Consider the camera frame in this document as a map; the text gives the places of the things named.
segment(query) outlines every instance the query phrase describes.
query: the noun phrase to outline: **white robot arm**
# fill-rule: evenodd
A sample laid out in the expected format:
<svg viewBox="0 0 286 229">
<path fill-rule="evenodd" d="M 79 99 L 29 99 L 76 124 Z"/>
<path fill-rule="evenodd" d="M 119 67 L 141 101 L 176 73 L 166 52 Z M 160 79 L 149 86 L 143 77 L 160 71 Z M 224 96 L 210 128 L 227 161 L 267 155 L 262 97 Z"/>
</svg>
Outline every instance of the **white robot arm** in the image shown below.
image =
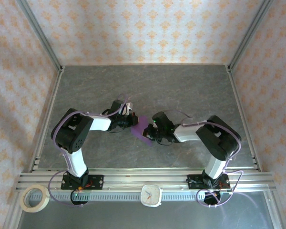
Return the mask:
<svg viewBox="0 0 286 229">
<path fill-rule="evenodd" d="M 101 130 L 112 131 L 116 127 L 130 127 L 138 124 L 138 117 L 135 113 L 131 113 L 132 103 L 126 103 L 124 107 L 123 102 L 115 100 L 110 109 L 105 110 L 102 115 L 89 115 L 78 112 L 77 114 L 69 116 L 71 113 L 76 113 L 77 110 L 69 109 L 67 113 L 58 122 L 51 133 L 51 138 L 54 138 L 54 133 L 57 132 L 55 143 L 64 151 L 66 163 L 68 165 L 67 175 L 72 182 L 72 187 L 83 187 L 88 181 L 88 168 L 82 156 L 82 145 L 86 139 L 89 131 Z M 56 131 L 61 122 L 63 125 Z"/>
<path fill-rule="evenodd" d="M 149 124 L 143 133 L 143 136 L 152 141 L 160 143 L 165 138 L 171 143 L 196 140 L 204 143 L 211 153 L 210 160 L 201 177 L 208 188 L 217 184 L 230 155 L 239 148 L 238 142 L 241 141 L 240 135 L 215 115 L 206 122 L 202 122 L 213 123 L 214 125 L 193 125 L 190 127 L 181 124 L 174 125 L 164 112 L 156 113 L 153 116 L 153 121 L 154 123 Z M 225 128 L 234 136 L 222 128 L 218 128 L 218 126 Z"/>
</svg>

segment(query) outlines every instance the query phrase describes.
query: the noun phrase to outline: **purple cloth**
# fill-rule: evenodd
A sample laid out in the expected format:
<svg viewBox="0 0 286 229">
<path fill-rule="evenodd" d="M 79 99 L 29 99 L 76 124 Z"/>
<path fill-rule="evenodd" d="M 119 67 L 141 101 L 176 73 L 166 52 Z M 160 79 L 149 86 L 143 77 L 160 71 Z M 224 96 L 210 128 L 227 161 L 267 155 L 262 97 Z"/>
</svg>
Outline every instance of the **purple cloth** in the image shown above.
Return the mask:
<svg viewBox="0 0 286 229">
<path fill-rule="evenodd" d="M 146 116 L 139 117 L 139 123 L 135 126 L 130 127 L 131 133 L 139 138 L 141 141 L 144 141 L 147 145 L 152 146 L 152 141 L 143 136 L 143 131 L 148 126 L 148 121 Z"/>
</svg>

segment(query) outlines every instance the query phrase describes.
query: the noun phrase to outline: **clock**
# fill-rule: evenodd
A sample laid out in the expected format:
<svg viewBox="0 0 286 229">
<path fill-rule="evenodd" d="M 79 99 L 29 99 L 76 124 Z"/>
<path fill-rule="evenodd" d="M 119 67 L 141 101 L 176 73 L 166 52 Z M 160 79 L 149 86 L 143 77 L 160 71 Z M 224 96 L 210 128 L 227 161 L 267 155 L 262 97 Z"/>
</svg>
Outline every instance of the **clock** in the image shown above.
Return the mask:
<svg viewBox="0 0 286 229">
<path fill-rule="evenodd" d="M 144 185 L 141 191 L 141 203 L 148 207 L 161 205 L 162 189 L 157 185 Z"/>
</svg>

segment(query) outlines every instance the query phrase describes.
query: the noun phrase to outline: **black bracket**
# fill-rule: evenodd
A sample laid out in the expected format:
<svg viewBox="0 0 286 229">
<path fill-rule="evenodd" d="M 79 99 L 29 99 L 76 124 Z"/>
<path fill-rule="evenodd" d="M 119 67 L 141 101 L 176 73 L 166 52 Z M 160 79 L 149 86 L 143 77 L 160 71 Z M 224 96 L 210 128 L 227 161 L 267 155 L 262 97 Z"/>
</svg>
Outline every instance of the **black bracket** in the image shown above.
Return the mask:
<svg viewBox="0 0 286 229">
<path fill-rule="evenodd" d="M 88 175 L 85 190 L 102 190 L 104 184 L 104 175 Z M 62 176 L 61 189 L 75 190 L 81 187 L 78 183 L 73 182 L 68 174 Z"/>
<path fill-rule="evenodd" d="M 222 174 L 216 181 L 216 183 L 209 187 L 203 181 L 204 176 L 202 174 L 189 174 L 187 175 L 187 184 L 189 189 L 204 189 L 204 188 L 212 188 L 212 189 L 231 189 L 229 176 L 227 174 Z"/>
</svg>

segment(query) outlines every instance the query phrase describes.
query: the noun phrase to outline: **wall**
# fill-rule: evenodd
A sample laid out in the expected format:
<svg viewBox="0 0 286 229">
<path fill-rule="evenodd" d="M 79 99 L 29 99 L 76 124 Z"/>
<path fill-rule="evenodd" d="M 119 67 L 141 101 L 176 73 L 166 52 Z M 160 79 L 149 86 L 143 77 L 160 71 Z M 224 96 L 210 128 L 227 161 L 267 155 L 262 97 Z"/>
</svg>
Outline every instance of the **wall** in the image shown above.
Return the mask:
<svg viewBox="0 0 286 229">
<path fill-rule="evenodd" d="M 234 72 L 264 171 L 286 214 L 286 0 L 275 0 Z"/>
<path fill-rule="evenodd" d="M 16 1 L 0 0 L 0 228 L 56 74 Z"/>
<path fill-rule="evenodd" d="M 262 0 L 29 0 L 63 65 L 230 63 Z"/>
</svg>

